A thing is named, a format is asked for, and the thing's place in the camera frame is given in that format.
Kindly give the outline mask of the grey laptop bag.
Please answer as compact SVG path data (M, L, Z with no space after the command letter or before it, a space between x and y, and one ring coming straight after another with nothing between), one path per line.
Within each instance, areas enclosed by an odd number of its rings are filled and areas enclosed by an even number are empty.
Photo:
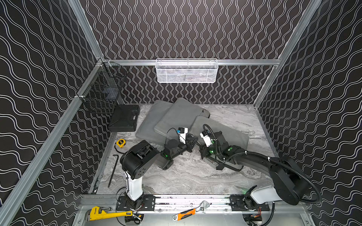
M197 116L191 129L189 129L189 133L195 137L198 137L198 142L200 144L205 144L204 140L200 136L200 133L203 131L204 124L209 125L214 133L221 131L229 145L239 146L244 149L248 148L249 137L245 133L232 129L212 119L203 116Z
M184 98L178 98L156 124L154 131L168 139L179 139L176 132L174 130L169 131L169 129L178 129L179 127L190 129L197 116L209 118L210 113Z
M155 132L154 128L172 105L173 103L157 100L150 108L140 127L137 129L135 136L148 142L163 145L166 139L165 136Z

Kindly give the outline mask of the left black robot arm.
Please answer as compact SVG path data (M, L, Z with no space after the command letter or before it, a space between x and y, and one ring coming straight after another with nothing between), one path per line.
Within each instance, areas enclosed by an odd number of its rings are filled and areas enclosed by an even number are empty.
M169 169L173 165L174 158L184 152L191 153L197 142L197 137L187 134L186 138L166 141L162 151L158 151L146 140L134 145L120 160L127 179L128 203L135 209L140 206L144 197L142 178L152 165L155 164L162 170Z

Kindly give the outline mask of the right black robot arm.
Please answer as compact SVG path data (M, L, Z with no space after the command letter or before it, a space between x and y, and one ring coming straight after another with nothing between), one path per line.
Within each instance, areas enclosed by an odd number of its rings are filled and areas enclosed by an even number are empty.
M239 146L231 146L221 132L203 131L200 137L204 142L200 147L201 157L216 164L217 170L225 167L237 170L238 166L246 166L272 179L271 186L253 186L245 193L244 202L248 209L266 202L284 201L297 205L300 202L319 204L322 201L317 186L291 158L269 157Z

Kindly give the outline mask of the yellow tape measure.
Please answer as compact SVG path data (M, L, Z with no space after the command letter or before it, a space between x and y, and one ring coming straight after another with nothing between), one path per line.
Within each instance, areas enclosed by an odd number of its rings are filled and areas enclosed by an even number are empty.
M126 144L126 141L125 139L119 139L117 142L116 142L116 146L119 147L119 148L123 148Z

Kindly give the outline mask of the black hex key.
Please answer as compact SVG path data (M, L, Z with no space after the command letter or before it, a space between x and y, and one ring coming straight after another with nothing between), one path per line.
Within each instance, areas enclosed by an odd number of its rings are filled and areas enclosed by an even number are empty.
M118 155L118 154L114 154L113 156L116 158L116 161L115 161L115 164L114 164L114 167L113 167L113 170L112 170L112 174L111 174L111 176L110 176L110 179L109 179L107 188L110 188L110 186L111 186L111 183L112 183L112 180L113 180L113 177L114 177L116 168L117 168L117 164L118 164L118 161L119 161L119 155Z

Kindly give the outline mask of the orange adjustable wrench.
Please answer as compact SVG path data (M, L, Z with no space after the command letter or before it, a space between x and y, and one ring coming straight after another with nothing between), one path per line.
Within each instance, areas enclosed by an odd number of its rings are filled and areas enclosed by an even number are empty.
M207 201L202 201L201 204L194 208L187 211L183 211L173 216L173 221L180 221L192 215L195 215L197 212L205 213L206 209L210 207L210 203Z

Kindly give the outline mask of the black plastic tool case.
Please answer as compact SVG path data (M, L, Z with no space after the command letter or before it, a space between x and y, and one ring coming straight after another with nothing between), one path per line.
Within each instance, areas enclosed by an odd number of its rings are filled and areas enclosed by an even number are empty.
M117 105L108 129L111 132L135 132L139 113L139 105Z

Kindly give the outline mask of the yellow pipe wrench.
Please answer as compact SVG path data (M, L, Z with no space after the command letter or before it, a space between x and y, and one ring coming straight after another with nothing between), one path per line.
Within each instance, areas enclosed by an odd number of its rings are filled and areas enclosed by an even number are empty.
M95 220L102 220L102 219L109 219L109 218L116 218L116 217L131 217L132 215L133 215L133 211L108 213L105 211L104 208L95 206L87 212L85 220L86 221L95 221Z

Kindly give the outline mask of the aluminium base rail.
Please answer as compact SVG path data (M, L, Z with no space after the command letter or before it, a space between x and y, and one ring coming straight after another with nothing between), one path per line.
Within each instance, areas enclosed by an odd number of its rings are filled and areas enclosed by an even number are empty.
M289 205L275 195L263 197L255 194L246 195L143 195L137 208L127 196L117 198L116 211L137 210L139 213L179 213L199 207L203 201L209 203L204 213L262 213L272 209L275 200L277 214L304 213L305 206Z

